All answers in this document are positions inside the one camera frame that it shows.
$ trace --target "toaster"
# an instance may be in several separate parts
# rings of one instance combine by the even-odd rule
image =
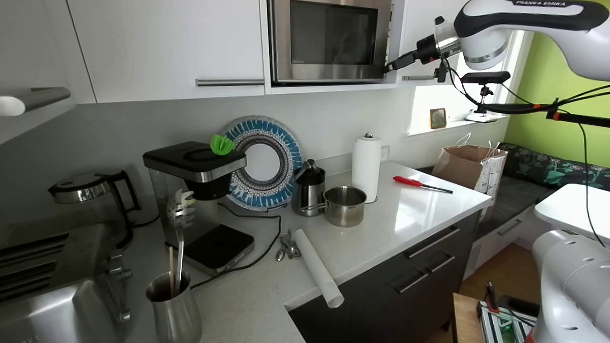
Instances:
[[[113,246],[113,225],[63,229],[39,222],[2,233],[2,342],[124,342],[131,271]]]

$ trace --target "window sill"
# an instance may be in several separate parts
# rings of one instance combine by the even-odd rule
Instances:
[[[496,114],[495,115],[498,118],[498,121],[500,120],[504,120],[509,118],[508,115],[505,114]],[[403,135],[403,141],[408,141],[410,139],[416,138],[416,137],[424,137],[424,136],[432,136],[432,135],[436,135],[436,134],[443,134],[444,131],[446,130],[454,130],[454,129],[458,129],[458,128],[463,128],[464,126],[471,126],[471,125],[475,125],[475,124],[492,124],[494,122],[491,123],[477,123],[475,121],[466,121],[466,120],[457,120],[457,121],[451,121],[449,123],[447,123],[447,126],[444,128],[440,128],[440,129],[426,129],[424,131],[419,131],[419,132],[409,132],[405,135]]]

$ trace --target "microwave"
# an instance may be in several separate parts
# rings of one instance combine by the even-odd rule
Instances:
[[[392,0],[269,0],[275,84],[383,79]]]

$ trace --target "white wall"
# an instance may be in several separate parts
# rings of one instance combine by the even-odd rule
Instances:
[[[391,145],[390,159],[410,167],[433,165],[442,146],[469,131],[475,143],[502,140],[508,123],[405,140],[411,104],[412,88],[78,105],[0,145],[0,208],[10,220],[24,211],[44,210],[52,202],[46,189],[60,179],[118,168],[127,170],[140,194],[151,194],[144,152],[185,140],[207,142],[245,115],[283,122],[300,140],[305,156],[318,160],[350,153],[354,138],[370,131]]]

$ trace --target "red screwdriver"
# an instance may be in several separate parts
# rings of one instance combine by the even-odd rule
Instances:
[[[413,186],[413,187],[424,187],[424,188],[429,188],[429,189],[436,189],[439,190],[441,192],[446,192],[449,194],[453,194],[452,190],[448,190],[448,189],[444,189],[444,188],[438,188],[438,187],[434,187],[434,186],[429,186],[427,184],[423,184],[417,180],[413,180],[413,179],[407,179],[404,178],[402,176],[394,176],[394,181],[396,182],[400,182],[402,184],[407,184],[409,186]]]

